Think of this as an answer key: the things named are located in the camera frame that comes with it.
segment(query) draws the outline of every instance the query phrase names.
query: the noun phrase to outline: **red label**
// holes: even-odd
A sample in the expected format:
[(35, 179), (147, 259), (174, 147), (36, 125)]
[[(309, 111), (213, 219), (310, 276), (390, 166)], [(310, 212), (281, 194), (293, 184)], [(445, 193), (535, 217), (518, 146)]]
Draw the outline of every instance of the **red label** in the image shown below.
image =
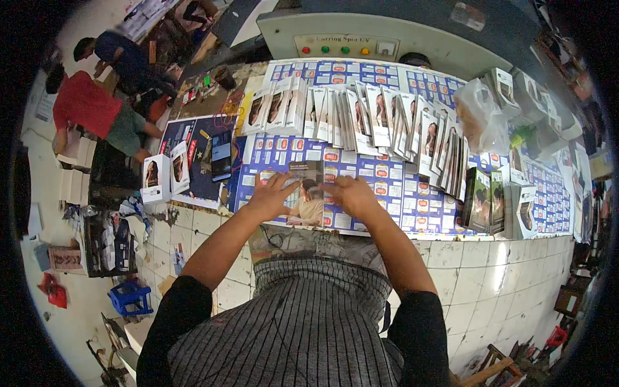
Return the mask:
[(191, 168), (191, 161), (193, 160), (193, 154), (196, 153), (196, 140), (192, 140), (189, 143), (189, 150), (187, 151), (187, 164)]

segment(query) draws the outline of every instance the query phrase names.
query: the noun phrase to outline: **black sleeve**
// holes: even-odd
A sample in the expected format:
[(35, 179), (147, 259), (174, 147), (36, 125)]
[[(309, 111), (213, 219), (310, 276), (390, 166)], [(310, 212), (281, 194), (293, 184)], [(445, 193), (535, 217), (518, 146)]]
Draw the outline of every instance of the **black sleeve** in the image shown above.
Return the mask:
[(449, 386), (447, 332), (436, 294), (407, 293), (389, 327), (388, 338), (404, 358), (401, 386)]
[(190, 276), (177, 278), (163, 296), (137, 359), (138, 386), (171, 386), (168, 351), (204, 320), (213, 307), (209, 288)]

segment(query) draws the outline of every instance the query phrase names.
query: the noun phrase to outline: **red shirt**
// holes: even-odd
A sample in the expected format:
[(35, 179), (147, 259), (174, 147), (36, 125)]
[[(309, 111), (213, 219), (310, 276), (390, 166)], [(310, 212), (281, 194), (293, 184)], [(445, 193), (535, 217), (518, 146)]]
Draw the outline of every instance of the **red shirt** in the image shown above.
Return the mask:
[(104, 139), (122, 104), (121, 99), (96, 85), (87, 72), (78, 71), (58, 91), (53, 108), (56, 132), (71, 121)]

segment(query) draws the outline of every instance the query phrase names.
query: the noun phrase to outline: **striped shirt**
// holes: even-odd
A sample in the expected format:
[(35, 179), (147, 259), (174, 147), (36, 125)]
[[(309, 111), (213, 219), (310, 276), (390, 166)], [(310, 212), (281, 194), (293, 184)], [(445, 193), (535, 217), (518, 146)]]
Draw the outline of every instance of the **striped shirt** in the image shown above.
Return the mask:
[(254, 269), (254, 298), (213, 318), (209, 289), (177, 278), (139, 357), (138, 385), (448, 385), (435, 294), (409, 292), (381, 339), (373, 300), (391, 286), (380, 273), (328, 259)]

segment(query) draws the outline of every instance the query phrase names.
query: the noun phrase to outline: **red plastic bag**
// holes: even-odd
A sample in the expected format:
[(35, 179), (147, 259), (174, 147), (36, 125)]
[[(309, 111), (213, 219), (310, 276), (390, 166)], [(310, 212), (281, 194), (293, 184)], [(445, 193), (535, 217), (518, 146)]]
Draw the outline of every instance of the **red plastic bag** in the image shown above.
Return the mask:
[(58, 308), (67, 308), (67, 290), (59, 285), (50, 273), (43, 273), (43, 280), (37, 287), (47, 294), (47, 301), (50, 304)]

